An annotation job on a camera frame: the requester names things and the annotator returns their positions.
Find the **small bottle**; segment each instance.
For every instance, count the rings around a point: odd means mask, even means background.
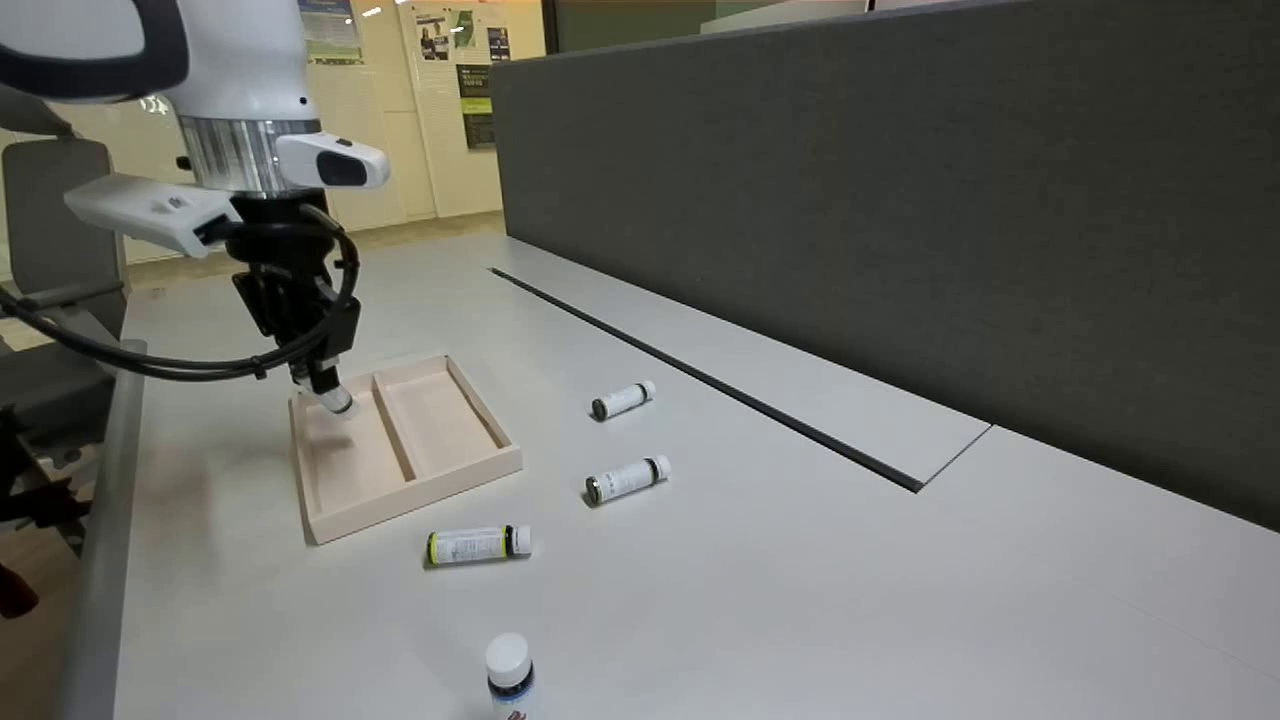
[[[643,488],[656,488],[672,477],[672,460],[666,455],[649,455],[643,463],[626,463],[605,477],[586,477],[583,483],[583,502],[590,509],[636,497]]]
[[[526,641],[505,634],[485,653],[491,720],[542,720]]]
[[[427,535],[422,568],[524,559],[526,551],[532,551],[526,524],[453,527],[453,531]]]
[[[619,387],[619,394],[608,394],[601,402],[590,402],[590,422],[605,426],[605,422],[615,422],[639,403],[649,403],[656,397],[656,384],[653,381],[639,381],[632,387]]]

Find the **gray panel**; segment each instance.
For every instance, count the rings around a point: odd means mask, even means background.
[[[653,43],[672,37],[695,37],[715,16],[710,0],[552,0],[558,54],[590,54],[619,43]]]
[[[507,229],[1280,527],[1275,37],[1046,0],[513,63]]]

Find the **table surface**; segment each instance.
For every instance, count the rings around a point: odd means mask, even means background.
[[[932,483],[913,497],[486,270]],[[309,547],[288,381],[148,384],[116,717],[479,720],[507,630],[552,717],[1275,717],[1272,531],[505,236],[376,253],[360,299],[347,373],[460,355],[524,473]],[[222,280],[130,296],[128,335],[263,350]],[[639,376],[653,410],[586,422]],[[649,452],[672,483],[580,504],[586,473]],[[420,568],[433,527],[505,519],[537,527],[532,559]]]

